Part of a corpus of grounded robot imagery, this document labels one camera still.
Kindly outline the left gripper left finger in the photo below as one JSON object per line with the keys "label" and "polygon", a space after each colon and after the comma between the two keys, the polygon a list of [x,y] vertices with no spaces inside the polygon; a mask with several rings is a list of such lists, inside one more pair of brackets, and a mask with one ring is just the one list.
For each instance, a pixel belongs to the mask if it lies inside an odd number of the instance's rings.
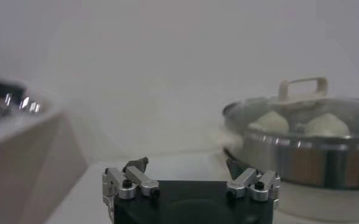
{"label": "left gripper left finger", "polygon": [[157,180],[145,175],[149,159],[143,157],[131,160],[121,169],[115,167],[105,168],[102,173],[102,197],[103,202],[114,210],[114,199],[133,200],[137,195],[137,189],[141,195],[152,201],[160,196],[160,184]]}

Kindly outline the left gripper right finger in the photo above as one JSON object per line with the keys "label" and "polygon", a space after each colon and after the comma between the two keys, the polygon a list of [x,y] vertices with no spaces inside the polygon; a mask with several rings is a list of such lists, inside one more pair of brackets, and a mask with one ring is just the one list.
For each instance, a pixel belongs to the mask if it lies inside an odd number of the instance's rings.
{"label": "left gripper right finger", "polygon": [[280,202],[280,176],[277,172],[267,170],[261,173],[253,167],[244,167],[231,158],[226,160],[226,165],[232,177],[226,184],[226,196],[229,201],[250,197],[258,202]]}

